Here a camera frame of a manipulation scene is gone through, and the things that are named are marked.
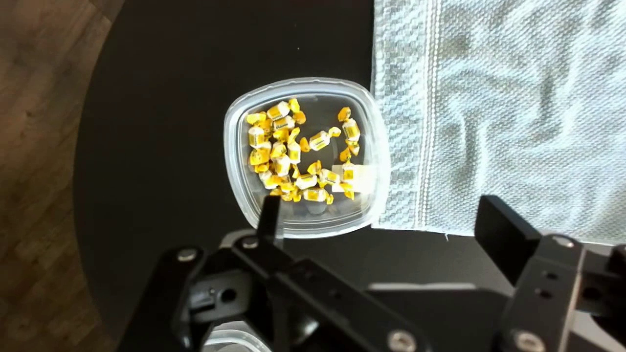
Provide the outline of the heap of yellow wrapped candies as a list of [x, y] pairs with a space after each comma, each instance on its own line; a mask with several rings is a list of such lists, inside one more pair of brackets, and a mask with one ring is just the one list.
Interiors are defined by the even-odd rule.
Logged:
[[[247, 139], [251, 147], [248, 164], [271, 196], [286, 202], [306, 200], [331, 204], [335, 197], [326, 188], [333, 186], [349, 200], [355, 199], [356, 165], [351, 158], [360, 151], [361, 132], [350, 107], [342, 107], [337, 120], [340, 126], [320, 130], [311, 137], [302, 137], [300, 128], [307, 117], [296, 98], [281, 101], [267, 110], [246, 114], [245, 121], [249, 124]], [[318, 152], [340, 136], [345, 137], [346, 143], [338, 157], [340, 172], [324, 168], [320, 160], [308, 165], [305, 173], [300, 171], [303, 154]]]

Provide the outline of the clear plastic bowl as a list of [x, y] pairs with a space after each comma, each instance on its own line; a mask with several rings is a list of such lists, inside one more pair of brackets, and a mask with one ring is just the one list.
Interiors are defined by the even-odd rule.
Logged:
[[306, 115], [300, 136], [309, 138], [333, 126], [341, 127], [338, 112], [351, 109], [360, 129], [360, 151], [355, 165], [355, 199], [339, 186], [327, 185], [335, 196], [324, 202], [284, 202], [284, 236], [292, 239], [327, 238], [371, 225], [382, 214], [390, 185], [390, 153], [384, 120], [373, 95], [363, 86], [335, 78], [294, 78], [252, 90], [235, 99], [225, 115], [225, 164], [230, 185], [242, 214], [252, 226], [259, 222], [263, 200], [269, 194], [249, 163], [250, 125], [246, 116], [266, 111], [295, 98]]

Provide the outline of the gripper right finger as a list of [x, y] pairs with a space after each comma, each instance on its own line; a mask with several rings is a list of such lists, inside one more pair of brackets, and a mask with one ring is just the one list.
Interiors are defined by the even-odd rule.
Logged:
[[494, 351], [609, 352], [573, 332], [577, 312], [626, 349], [626, 243], [602, 255], [566, 235], [542, 235], [495, 195], [479, 199], [474, 238], [514, 286]]

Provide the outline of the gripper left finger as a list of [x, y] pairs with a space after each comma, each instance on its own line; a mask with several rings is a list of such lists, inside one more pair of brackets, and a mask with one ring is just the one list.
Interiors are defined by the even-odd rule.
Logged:
[[431, 352], [410, 319], [280, 246], [282, 199], [257, 230], [208, 254], [163, 253], [116, 352], [201, 352], [217, 325], [242, 320], [272, 352]]

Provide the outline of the clear plastic container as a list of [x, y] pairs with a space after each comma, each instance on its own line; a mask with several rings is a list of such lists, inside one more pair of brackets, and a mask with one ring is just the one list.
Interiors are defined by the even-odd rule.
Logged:
[[272, 350], [243, 321], [216, 326], [201, 352], [272, 352]]

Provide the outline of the light blue towel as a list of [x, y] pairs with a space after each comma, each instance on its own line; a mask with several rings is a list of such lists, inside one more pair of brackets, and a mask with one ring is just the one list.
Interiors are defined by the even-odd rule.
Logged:
[[374, 0], [391, 176], [379, 229], [472, 236], [497, 195], [626, 242], [626, 0]]

